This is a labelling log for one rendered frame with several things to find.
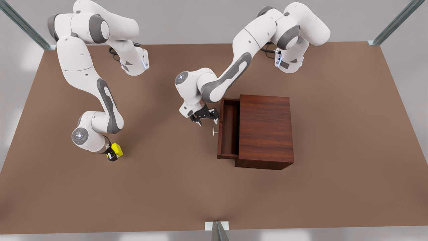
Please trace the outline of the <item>yellow block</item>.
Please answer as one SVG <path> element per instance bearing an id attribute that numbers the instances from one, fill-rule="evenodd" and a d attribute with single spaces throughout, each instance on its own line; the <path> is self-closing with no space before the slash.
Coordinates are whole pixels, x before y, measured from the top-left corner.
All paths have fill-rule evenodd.
<path id="1" fill-rule="evenodd" d="M 121 147 L 117 143 L 112 143 L 106 151 L 108 160 L 116 161 L 123 155 Z"/>

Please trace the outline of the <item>dark brown wooden cabinet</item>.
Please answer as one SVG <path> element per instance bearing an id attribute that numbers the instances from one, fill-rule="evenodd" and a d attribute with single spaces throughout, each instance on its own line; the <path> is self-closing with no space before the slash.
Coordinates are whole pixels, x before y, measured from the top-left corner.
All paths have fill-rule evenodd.
<path id="1" fill-rule="evenodd" d="M 294 162 L 290 99 L 241 95 L 235 167 L 283 170 Z"/>

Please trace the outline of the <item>silver frame post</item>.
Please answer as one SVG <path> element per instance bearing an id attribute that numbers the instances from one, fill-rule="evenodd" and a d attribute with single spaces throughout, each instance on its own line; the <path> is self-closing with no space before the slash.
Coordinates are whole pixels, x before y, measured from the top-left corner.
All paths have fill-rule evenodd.
<path id="1" fill-rule="evenodd" d="M 407 6 L 388 24 L 388 26 L 374 39 L 367 41 L 370 46 L 380 46 L 416 9 L 426 0 L 411 0 Z"/>
<path id="2" fill-rule="evenodd" d="M 205 222 L 205 231 L 211 231 L 211 241 L 229 241 L 226 230 L 229 230 L 229 221 Z"/>
<path id="3" fill-rule="evenodd" d="M 55 45 L 50 45 L 6 0 L 0 0 L 0 10 L 44 51 L 53 51 L 56 49 Z"/>

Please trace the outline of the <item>wooden drawer with silver handle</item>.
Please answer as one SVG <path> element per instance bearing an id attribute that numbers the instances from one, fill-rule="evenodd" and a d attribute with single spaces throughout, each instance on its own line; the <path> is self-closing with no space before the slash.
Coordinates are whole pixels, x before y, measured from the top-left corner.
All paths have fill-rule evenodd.
<path id="1" fill-rule="evenodd" d="M 236 160 L 239 156 L 240 100 L 221 100 L 218 131 L 218 159 Z"/>

